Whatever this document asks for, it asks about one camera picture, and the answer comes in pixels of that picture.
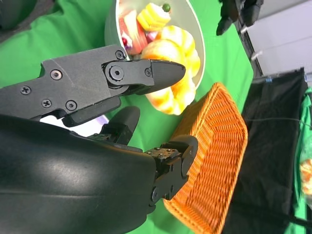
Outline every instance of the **black cable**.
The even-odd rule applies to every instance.
[[[279,222],[286,221],[286,222],[290,222],[290,223],[305,227],[308,230],[312,230],[311,221],[297,218],[293,215],[277,213],[275,211],[266,210],[265,208],[262,208],[262,207],[253,206],[250,204],[244,204],[244,203],[235,202],[235,201],[231,202],[231,209],[243,212],[248,215],[252,215],[254,217],[260,218],[270,223],[276,223],[276,221],[279,221]]]
[[[248,119],[246,118],[245,119],[246,121],[267,121],[267,120],[292,120],[292,121],[297,121],[297,122],[300,122],[306,126],[309,126],[310,128],[312,128],[312,125],[309,125],[299,119],[296,119],[296,118],[285,118],[285,117],[272,117],[272,118],[259,118],[259,119]]]
[[[307,220],[311,220],[312,219],[312,210],[310,209],[308,204],[306,205],[306,214],[307,214]],[[306,234],[312,234],[312,230],[306,228]]]

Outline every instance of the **white wall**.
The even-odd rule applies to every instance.
[[[308,0],[264,0],[259,19],[276,14]]]
[[[312,73],[307,73],[306,74],[306,81],[308,83],[308,86],[312,87]]]
[[[260,19],[248,34],[265,75],[305,67],[312,72],[312,0]]]

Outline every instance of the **green tablecloth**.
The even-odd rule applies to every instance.
[[[242,110],[253,78],[252,67],[235,27],[221,37],[215,36],[220,16],[218,0],[191,0],[199,18],[206,45],[206,69],[197,90],[196,100],[204,96],[212,84],[226,85]],[[83,50],[104,46],[105,16],[110,0],[58,0],[53,11],[31,24],[31,30],[15,35],[0,44],[0,87],[38,77],[40,62]],[[167,141],[181,117],[168,116],[152,108],[146,97],[122,99],[122,106],[141,109],[138,127],[130,145],[143,150]],[[133,233],[189,233],[157,203],[156,211]]]
[[[307,210],[306,210],[306,198],[301,192],[301,177],[300,177],[300,162],[306,160],[307,158],[302,158],[302,153],[304,149],[304,144],[312,137],[312,130],[310,128],[311,125],[311,103],[312,99],[310,95],[312,94],[312,89],[309,88],[305,92],[304,99],[301,104],[301,122],[299,125],[299,137],[295,154],[295,163],[294,163],[294,191],[295,191],[295,203],[294,207],[294,215],[300,219],[307,220]],[[305,234],[306,229],[302,226],[295,225],[290,223],[288,229],[285,231],[285,234]]]

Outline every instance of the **pink food item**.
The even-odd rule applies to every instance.
[[[151,43],[152,41],[154,41],[156,36],[157,36],[157,34],[158,34],[158,32],[149,32],[146,35],[147,43]]]
[[[128,40],[126,38],[122,38],[122,43],[124,46],[126,46],[128,44]]]
[[[119,15],[121,37],[127,40],[125,49],[129,55],[137,55],[147,46],[147,39],[142,26],[137,21],[137,11],[127,10]]]

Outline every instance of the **wicker basket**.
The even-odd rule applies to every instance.
[[[195,233],[219,234],[247,146],[247,128],[221,83],[185,110],[173,136],[190,134],[199,146],[189,180],[165,207]]]

